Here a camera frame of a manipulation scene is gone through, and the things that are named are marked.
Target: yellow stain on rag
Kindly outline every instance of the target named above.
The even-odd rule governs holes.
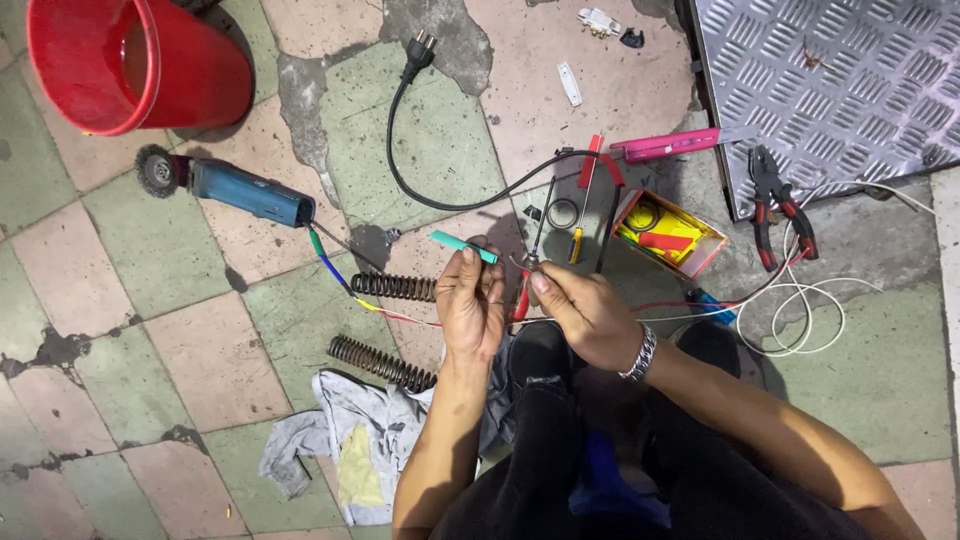
[[[381,506],[384,504],[380,474],[373,469],[373,463],[370,461],[370,435],[363,423],[353,427],[340,447],[337,480],[340,483],[341,505]]]

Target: angle grinder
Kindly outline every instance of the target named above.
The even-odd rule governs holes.
[[[166,199],[183,187],[200,199],[219,201],[294,229],[309,226],[317,209],[313,197],[223,160],[173,155],[148,144],[136,153],[135,165],[140,185],[157,199]]]

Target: hand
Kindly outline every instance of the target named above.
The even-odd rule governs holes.
[[[483,235],[467,243],[501,256]],[[504,331],[502,262],[487,264],[471,248],[457,251],[437,280],[437,313],[444,326],[447,355],[490,362]]]
[[[557,319],[566,342],[589,364],[628,371],[643,344],[643,328],[600,274],[580,277],[544,262],[530,275],[543,312]]]

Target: wire brush wheel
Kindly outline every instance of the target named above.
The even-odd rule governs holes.
[[[177,191],[180,184],[177,164],[162,146],[148,144],[141,147],[134,164],[140,186],[151,196],[166,199]]]

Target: white plastic piece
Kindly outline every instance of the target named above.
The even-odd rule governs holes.
[[[581,9],[580,12],[577,13],[577,18],[580,19],[580,22],[584,23],[584,26],[590,28],[592,35],[600,37],[601,39],[607,36],[617,37],[620,35],[620,30],[623,29],[620,23],[596,8]]]
[[[576,107],[584,102],[584,99],[580,97],[580,88],[577,87],[577,80],[573,78],[573,72],[570,71],[570,66],[566,64],[565,61],[562,61],[557,64],[557,71],[560,72],[560,82],[564,84],[564,92],[566,92],[566,97],[570,100],[570,105]]]

